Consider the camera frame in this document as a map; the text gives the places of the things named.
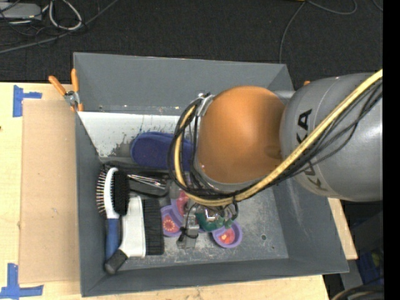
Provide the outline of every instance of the orange clip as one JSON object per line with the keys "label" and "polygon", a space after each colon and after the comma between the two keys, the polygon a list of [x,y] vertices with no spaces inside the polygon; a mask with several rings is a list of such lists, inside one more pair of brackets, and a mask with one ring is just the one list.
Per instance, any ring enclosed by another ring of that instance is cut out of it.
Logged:
{"label": "orange clip", "polygon": [[79,84],[75,69],[72,69],[71,71],[71,81],[74,90],[67,92],[55,76],[49,76],[49,82],[56,88],[59,94],[64,97],[65,101],[69,103],[71,106],[71,111],[75,112],[76,109],[78,111],[83,111],[83,104],[81,103],[78,93]]}

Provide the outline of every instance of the yellow cable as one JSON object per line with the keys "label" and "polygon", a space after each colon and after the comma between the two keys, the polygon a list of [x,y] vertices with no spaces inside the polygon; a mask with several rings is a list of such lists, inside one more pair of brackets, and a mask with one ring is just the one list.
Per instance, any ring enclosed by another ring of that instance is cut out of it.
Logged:
{"label": "yellow cable", "polygon": [[[259,192],[263,187],[267,186],[273,180],[275,180],[284,170],[286,170],[324,131],[325,129],[344,111],[348,108],[366,89],[372,86],[377,80],[383,77],[383,70],[379,70],[377,73],[368,77],[364,82],[362,82],[351,94],[349,94],[339,105],[335,107],[329,113],[324,120],[308,135],[308,137],[302,141],[299,146],[270,174],[268,174],[265,178],[260,180],[254,186],[250,187],[248,190],[238,194],[236,196],[236,201],[242,201],[250,198]],[[181,126],[184,125],[190,113],[186,114]],[[181,137],[177,139],[176,147],[175,147],[175,170],[178,181],[184,185],[182,171],[179,166],[179,148],[181,146]],[[222,198],[218,200],[208,200],[203,199],[193,194],[189,194],[186,192],[186,195],[194,200],[195,202],[205,205],[205,206],[226,206],[231,204],[234,200],[232,197]]]}

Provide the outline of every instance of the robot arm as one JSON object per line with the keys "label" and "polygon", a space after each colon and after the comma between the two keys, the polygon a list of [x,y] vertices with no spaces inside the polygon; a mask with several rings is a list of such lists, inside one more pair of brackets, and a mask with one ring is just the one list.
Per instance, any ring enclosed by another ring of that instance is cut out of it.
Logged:
{"label": "robot arm", "polygon": [[315,81],[286,106],[257,87],[222,92],[201,119],[189,184],[179,148],[185,126],[198,118],[197,99],[177,126],[171,176],[193,201],[211,207],[248,199],[291,176],[316,194],[379,200],[382,76],[380,70]]}

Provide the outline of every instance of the blue object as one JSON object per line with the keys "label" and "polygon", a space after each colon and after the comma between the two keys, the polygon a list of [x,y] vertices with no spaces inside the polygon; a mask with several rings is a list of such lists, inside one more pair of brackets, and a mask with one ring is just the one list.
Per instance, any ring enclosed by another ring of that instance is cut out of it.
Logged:
{"label": "blue object", "polygon": [[14,85],[14,105],[12,107],[12,116],[21,117],[23,115],[23,99],[41,99],[42,94],[40,92],[28,92],[24,93],[24,89]]}
{"label": "blue object", "polygon": [[106,260],[119,248],[119,219],[107,219]]}
{"label": "blue object", "polygon": [[[157,131],[144,132],[138,135],[131,144],[132,160],[140,166],[163,170],[168,169],[167,155],[173,137],[173,134]],[[190,170],[192,150],[193,144],[184,139],[182,152],[182,167],[184,171]]]}
{"label": "blue object", "polygon": [[359,273],[363,284],[379,285],[384,284],[383,269],[381,266],[376,266],[371,252],[360,254],[356,260]]}
{"label": "blue object", "polygon": [[7,286],[2,287],[0,299],[18,300],[20,297],[41,296],[43,285],[38,287],[19,287],[18,266],[13,263],[7,265]]}

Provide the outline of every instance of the gray metal tray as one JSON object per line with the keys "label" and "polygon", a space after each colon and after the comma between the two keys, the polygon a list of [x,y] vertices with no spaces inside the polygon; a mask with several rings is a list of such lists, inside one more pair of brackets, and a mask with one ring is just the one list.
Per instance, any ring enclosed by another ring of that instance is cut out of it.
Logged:
{"label": "gray metal tray", "polygon": [[[171,59],[112,54],[74,54],[85,111],[94,113],[178,116],[200,92],[217,94],[238,85],[292,91],[285,65],[251,62]],[[107,133],[107,121],[99,119]],[[196,248],[183,251],[165,237],[162,256],[129,259],[109,276],[104,264],[104,221],[95,202],[98,172],[104,158],[90,128],[76,115],[77,194],[81,293],[83,296],[234,283],[260,279],[348,272],[341,242],[325,197],[287,180],[239,203],[242,243],[222,249],[209,234]]]}

